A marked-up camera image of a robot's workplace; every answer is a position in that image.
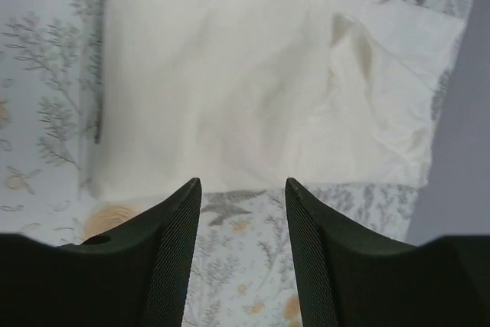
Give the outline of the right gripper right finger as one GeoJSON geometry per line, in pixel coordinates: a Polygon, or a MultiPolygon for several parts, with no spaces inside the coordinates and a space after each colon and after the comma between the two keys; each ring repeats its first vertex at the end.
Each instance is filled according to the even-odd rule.
{"type": "Polygon", "coordinates": [[[489,238],[444,236],[412,246],[285,186],[305,326],[487,326],[489,238]]]}

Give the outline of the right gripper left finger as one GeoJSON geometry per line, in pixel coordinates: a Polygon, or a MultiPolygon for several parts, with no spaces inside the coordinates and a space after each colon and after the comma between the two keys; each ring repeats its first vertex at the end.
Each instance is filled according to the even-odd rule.
{"type": "Polygon", "coordinates": [[[179,326],[201,206],[193,178],[79,245],[1,236],[3,326],[179,326]]]}

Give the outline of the white t shirt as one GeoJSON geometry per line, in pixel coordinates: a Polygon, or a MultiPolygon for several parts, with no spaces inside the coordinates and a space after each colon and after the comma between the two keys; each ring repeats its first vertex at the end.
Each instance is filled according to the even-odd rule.
{"type": "Polygon", "coordinates": [[[464,27],[401,0],[105,0],[91,191],[423,186],[464,27]]]}

